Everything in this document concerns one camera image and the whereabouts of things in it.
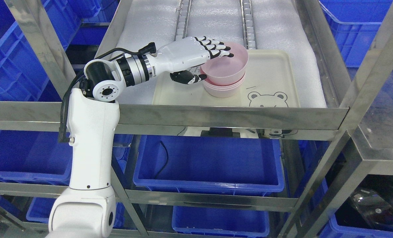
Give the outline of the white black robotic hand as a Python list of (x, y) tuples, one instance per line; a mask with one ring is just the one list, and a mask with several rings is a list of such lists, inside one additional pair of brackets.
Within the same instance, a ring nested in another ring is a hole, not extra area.
[(169, 72), (172, 81), (181, 84), (193, 84), (207, 79), (205, 74), (193, 74), (189, 68), (203, 65), (210, 59), (234, 57), (231, 47), (224, 42), (207, 36), (186, 37), (169, 43), (148, 55), (153, 75)]

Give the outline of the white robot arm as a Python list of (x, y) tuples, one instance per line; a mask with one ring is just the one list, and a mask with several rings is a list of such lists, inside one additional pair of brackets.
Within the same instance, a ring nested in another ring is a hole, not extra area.
[(107, 238), (116, 217), (111, 185), (114, 132), (120, 118), (117, 97), (127, 86), (153, 77), (147, 58), (151, 42), (137, 52), (114, 48), (89, 61), (62, 101), (59, 142), (73, 148), (68, 188), (55, 200), (48, 238)]

